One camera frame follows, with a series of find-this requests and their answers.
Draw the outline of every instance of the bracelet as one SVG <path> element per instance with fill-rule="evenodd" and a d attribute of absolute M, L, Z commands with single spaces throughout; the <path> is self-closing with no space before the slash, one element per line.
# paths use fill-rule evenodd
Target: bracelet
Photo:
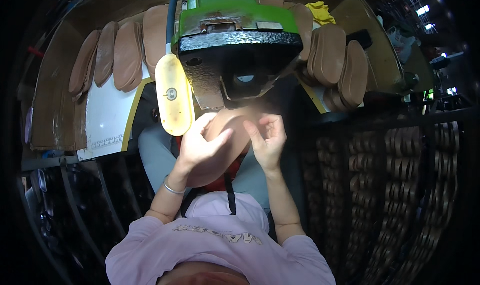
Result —
<path fill-rule="evenodd" d="M 170 187 L 167 186 L 167 177 L 168 176 L 169 175 L 167 174 L 165 176 L 165 178 L 163 179 L 163 186 L 165 186 L 166 190 L 168 190 L 169 192 L 172 192 L 172 193 L 176 193 L 176 194 L 183 194 L 187 188 L 183 189 L 183 191 L 175 191 L 175 190 L 173 190 L 173 189 L 171 189 Z"/>

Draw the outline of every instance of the fluorescent light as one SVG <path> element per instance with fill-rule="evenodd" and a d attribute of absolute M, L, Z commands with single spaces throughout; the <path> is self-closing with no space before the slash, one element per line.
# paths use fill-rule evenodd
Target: fluorescent light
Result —
<path fill-rule="evenodd" d="M 429 11 L 430 11 L 430 8 L 428 5 L 426 5 L 417 10 L 417 15 L 421 16 L 422 14 L 425 14 L 426 12 L 429 12 Z"/>

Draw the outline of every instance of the woman's left hand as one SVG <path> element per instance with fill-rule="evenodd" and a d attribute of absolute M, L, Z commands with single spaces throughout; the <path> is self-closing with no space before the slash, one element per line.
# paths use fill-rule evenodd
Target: woman's left hand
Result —
<path fill-rule="evenodd" d="M 229 128 L 212 141 L 205 140 L 203 137 L 205 128 L 216 115 L 216 112 L 203 114 L 192 123 L 190 129 L 183 135 L 180 155 L 177 158 L 177 163 L 182 170 L 189 173 L 197 164 L 215 155 L 231 137 L 233 130 Z"/>

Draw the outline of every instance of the white board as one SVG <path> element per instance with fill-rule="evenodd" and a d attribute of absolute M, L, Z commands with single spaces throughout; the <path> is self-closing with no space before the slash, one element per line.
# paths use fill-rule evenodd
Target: white board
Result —
<path fill-rule="evenodd" d="M 152 82 L 143 62 L 141 69 L 143 80 L 130 92 L 115 88 L 113 74 L 102 87 L 92 82 L 86 106 L 87 148 L 77 151 L 80 161 L 126 150 L 138 101 L 145 84 Z"/>

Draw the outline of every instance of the lap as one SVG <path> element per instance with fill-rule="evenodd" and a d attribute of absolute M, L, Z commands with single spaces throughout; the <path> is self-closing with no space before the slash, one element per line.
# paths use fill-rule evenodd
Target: lap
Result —
<path fill-rule="evenodd" d="M 171 140 L 172 136 L 164 130 L 161 123 L 145 128 L 138 138 L 141 162 L 154 192 L 159 190 L 165 176 L 170 174 L 177 161 L 170 150 Z M 267 180 L 251 146 L 238 169 L 232 187 L 234 192 L 248 193 L 266 212 L 270 211 Z"/>

